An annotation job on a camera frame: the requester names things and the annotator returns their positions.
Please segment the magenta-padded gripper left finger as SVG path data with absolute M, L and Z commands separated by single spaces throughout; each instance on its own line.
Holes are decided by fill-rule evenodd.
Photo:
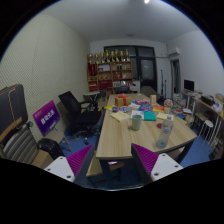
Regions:
M 94 146 L 89 145 L 68 157 L 59 156 L 45 171 L 81 186 L 93 156 Z

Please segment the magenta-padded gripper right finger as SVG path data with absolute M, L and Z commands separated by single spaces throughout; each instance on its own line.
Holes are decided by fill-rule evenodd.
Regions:
M 131 144 L 131 153 L 144 185 L 182 169 L 182 166 L 166 153 L 156 154 L 134 143 Z

